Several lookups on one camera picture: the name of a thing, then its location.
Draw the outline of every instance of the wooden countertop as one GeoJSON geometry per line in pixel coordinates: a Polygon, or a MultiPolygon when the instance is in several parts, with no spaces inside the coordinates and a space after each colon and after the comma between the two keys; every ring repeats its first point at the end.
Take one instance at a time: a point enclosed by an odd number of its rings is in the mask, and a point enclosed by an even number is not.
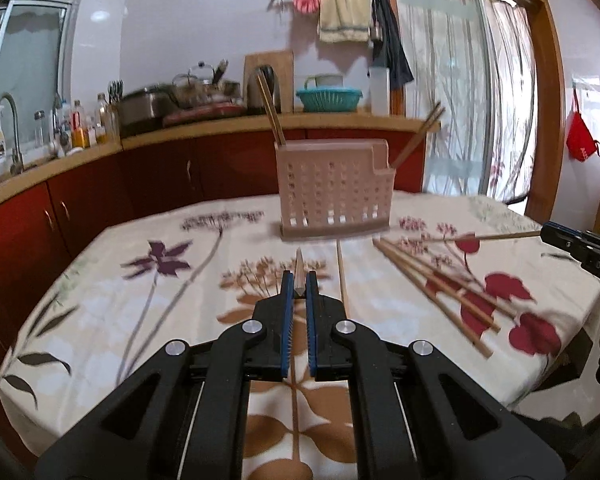
{"type": "MultiPolygon", "coordinates": [[[[362,112],[342,114],[296,113],[280,115],[280,124],[287,130],[304,128],[346,128],[415,132],[422,124],[422,121],[400,116],[376,117],[362,112]]],[[[122,145],[112,142],[102,146],[95,146],[84,150],[83,152],[75,153],[74,155],[52,160],[38,168],[33,168],[32,170],[14,177],[1,176],[0,204],[53,176],[122,150],[131,150],[141,146],[159,144],[160,142],[167,142],[168,140],[190,139],[193,137],[232,134],[237,132],[260,132],[269,130],[269,128],[269,120],[266,116],[239,117],[184,124],[183,126],[157,130],[156,132],[123,139],[122,145]]],[[[437,123],[431,131],[438,131],[439,129],[440,123],[437,123]]]]}

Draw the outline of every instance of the red fabric pouch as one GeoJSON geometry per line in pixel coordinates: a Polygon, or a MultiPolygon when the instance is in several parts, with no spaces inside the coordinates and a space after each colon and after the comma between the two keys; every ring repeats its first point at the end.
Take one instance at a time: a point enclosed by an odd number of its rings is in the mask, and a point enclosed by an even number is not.
{"type": "Polygon", "coordinates": [[[580,103],[576,89],[573,89],[573,102],[576,109],[573,111],[573,121],[567,134],[567,148],[573,158],[577,158],[580,162],[584,162],[591,155],[597,153],[600,156],[600,143],[593,140],[591,132],[587,128],[582,115],[580,114],[580,103]]]}

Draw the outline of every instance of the floral tablecloth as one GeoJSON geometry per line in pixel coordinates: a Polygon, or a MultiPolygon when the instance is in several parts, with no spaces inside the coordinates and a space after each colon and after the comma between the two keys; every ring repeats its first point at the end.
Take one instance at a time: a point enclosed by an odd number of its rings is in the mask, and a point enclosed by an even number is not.
{"type": "MultiPolygon", "coordinates": [[[[339,298],[335,241],[283,242],[279,222],[278,197],[264,196],[200,203],[96,238],[40,301],[0,368],[0,398],[26,446],[41,454],[168,340],[205,342],[251,317],[259,299],[278,291],[298,245],[322,293],[339,298]]],[[[518,313],[512,320],[472,297],[502,327],[496,334],[441,297],[493,350],[489,359],[370,237],[342,241],[350,317],[387,341],[431,341],[512,406],[587,319],[595,330],[600,281],[576,262],[552,257],[559,251],[539,238],[428,246],[418,240],[535,229],[533,221],[485,197],[395,192],[388,238],[408,238],[407,250],[473,281],[518,313]]],[[[288,383],[253,383],[244,478],[356,478],[346,384],[309,379],[304,323],[299,301],[288,383]]]]}

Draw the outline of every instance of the metal pivot bolt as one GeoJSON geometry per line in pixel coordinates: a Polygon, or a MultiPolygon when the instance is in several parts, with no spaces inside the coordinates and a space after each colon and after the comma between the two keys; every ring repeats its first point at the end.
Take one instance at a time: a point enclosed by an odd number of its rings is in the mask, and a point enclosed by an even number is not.
{"type": "Polygon", "coordinates": [[[413,344],[413,351],[418,355],[431,355],[433,353],[433,345],[429,341],[420,339],[413,344]]]}
{"type": "Polygon", "coordinates": [[[336,323],[336,330],[341,334],[350,334],[356,329],[356,324],[348,319],[343,319],[336,323]]]}
{"type": "Polygon", "coordinates": [[[242,324],[242,329],[247,334],[257,334],[260,330],[262,330],[262,323],[257,319],[250,319],[242,324]]]}
{"type": "Polygon", "coordinates": [[[180,355],[186,350],[184,343],[178,339],[169,341],[167,346],[164,347],[164,351],[169,355],[180,355]]]}

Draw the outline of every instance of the beige towel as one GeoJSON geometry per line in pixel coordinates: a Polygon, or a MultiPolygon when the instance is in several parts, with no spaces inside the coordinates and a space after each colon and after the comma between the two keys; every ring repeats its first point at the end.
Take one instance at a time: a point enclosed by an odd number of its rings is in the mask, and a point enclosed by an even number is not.
{"type": "Polygon", "coordinates": [[[320,0],[320,41],[369,41],[371,0],[320,0]]]}

